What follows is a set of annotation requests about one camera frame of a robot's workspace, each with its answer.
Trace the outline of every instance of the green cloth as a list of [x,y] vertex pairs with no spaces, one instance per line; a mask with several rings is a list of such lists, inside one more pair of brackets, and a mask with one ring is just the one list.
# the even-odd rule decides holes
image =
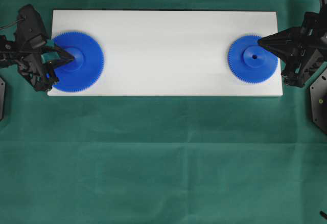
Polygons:
[[[279,30],[319,11],[319,0],[1,0],[0,25],[27,3],[48,32],[55,8],[277,11]],[[34,92],[15,67],[0,75],[0,223],[326,223],[327,136],[307,87],[61,98]]]

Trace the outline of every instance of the blue gear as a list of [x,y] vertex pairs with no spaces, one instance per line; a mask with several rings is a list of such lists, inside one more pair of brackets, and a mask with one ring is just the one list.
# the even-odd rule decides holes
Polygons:
[[71,63],[55,69],[59,82],[54,87],[64,92],[79,92],[93,85],[104,67],[99,44],[81,32],[62,33],[54,38],[54,42],[75,58]]
[[278,58],[258,46],[260,38],[253,35],[243,36],[229,49],[229,68],[242,81],[263,82],[276,71]]

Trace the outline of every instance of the white platform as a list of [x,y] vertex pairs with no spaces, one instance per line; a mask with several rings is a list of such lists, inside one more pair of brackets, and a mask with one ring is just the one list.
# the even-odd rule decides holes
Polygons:
[[228,67],[240,36],[277,32],[276,12],[54,10],[52,37],[81,31],[95,38],[105,69],[78,93],[49,96],[281,96],[281,65],[248,84]]

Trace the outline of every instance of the plastic gear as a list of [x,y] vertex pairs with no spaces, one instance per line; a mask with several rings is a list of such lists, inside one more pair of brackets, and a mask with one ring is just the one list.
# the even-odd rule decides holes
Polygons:
[[260,83],[276,71],[278,58],[258,46],[260,38],[255,35],[243,36],[229,49],[229,68],[242,81]]
[[79,92],[89,88],[100,77],[104,55],[92,37],[81,32],[64,32],[54,38],[55,44],[72,54],[75,60],[55,69],[59,78],[54,87],[64,92]]

